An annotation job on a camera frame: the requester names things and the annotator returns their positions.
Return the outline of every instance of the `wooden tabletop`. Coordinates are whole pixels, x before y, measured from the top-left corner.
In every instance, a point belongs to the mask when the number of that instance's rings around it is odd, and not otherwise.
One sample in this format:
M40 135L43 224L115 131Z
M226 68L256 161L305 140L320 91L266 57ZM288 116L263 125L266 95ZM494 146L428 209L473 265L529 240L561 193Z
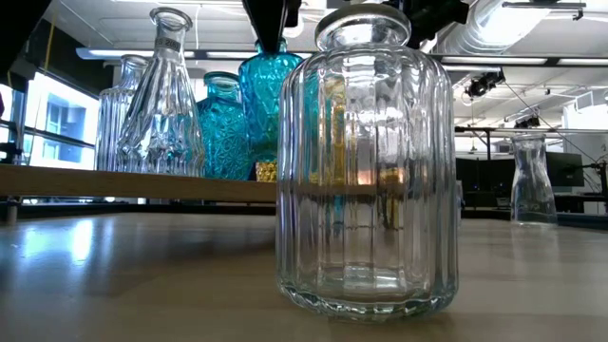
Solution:
M275 286L275 218L121 214L0 229L1 341L605 341L608 235L465 220L444 312L340 323Z

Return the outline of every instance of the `computer monitor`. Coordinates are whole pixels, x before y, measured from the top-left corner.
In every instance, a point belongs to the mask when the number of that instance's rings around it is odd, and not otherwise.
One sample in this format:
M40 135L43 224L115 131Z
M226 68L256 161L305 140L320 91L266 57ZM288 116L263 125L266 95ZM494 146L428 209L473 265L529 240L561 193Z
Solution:
M585 186L579 154L547 152L546 158L551 186Z

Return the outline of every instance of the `glass vase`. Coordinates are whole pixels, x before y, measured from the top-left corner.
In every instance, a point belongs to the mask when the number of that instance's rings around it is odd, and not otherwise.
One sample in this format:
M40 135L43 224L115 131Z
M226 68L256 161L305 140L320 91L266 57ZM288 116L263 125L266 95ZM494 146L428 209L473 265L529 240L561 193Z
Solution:
M276 272L295 304L383 322L458 289L452 91L403 12L338 9L281 93Z
M205 147L204 177L247 181L251 161L238 76L208 72L204 82L207 98L198 103Z
M99 95L95 144L95 168L99 171L116 171L116 145L121 137L126 112L148 62L141 56L127 54L121 58L121 64L120 82Z
M192 20L170 8L153 9L150 17L157 27L154 55L127 113L119 170L201 177L202 134L183 58Z
M247 117L253 161L274 162L278 139L278 98L283 81L302 61L286 52L280 42L279 53L265 53L256 42L258 55L243 62L238 69L240 91Z
M511 141L515 158L511 221L522 225L557 224L553 189L547 175L544 135L521 135Z

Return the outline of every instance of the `glass jar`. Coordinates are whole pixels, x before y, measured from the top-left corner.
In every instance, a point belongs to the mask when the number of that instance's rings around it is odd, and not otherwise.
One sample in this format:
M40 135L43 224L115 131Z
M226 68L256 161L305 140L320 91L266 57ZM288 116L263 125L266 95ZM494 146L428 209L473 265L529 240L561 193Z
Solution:
M204 148L183 41L192 20L171 8L150 12L154 55L143 75L118 143L119 171L202 176Z
M281 39L279 53L262 51L256 42L258 55L243 62L238 69L240 91L249 125L252 159L274 162L278 139L278 97L287 75L302 58L286 52L287 43Z
M121 137L126 112L148 62L141 56L126 54L121 58L121 64L121 81L99 95L99 123L95 144L95 169L99 171L116 171L116 144Z
M458 288L452 91L386 5L338 9L281 93L277 282L296 304L385 321Z
M515 177L511 190L511 221L523 225L558 223L551 181L547 174L543 134L511 138Z
M251 170L247 121L238 88L238 76L208 72L207 98L198 103L206 178L247 181Z

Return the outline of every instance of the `turquoise glass bottle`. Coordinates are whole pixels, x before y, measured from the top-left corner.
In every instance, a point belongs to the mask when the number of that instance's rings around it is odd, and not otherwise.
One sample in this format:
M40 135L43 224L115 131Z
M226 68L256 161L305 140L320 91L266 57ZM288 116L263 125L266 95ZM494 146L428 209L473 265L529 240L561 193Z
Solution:
M205 146L204 177L247 181L252 162L238 76L208 72L204 82L207 98L197 103Z
M278 141L278 98L283 81L302 58L286 52L284 39L280 41L277 54L263 52L259 42L256 42L256 50L258 55L240 65L238 79L252 161L274 162Z

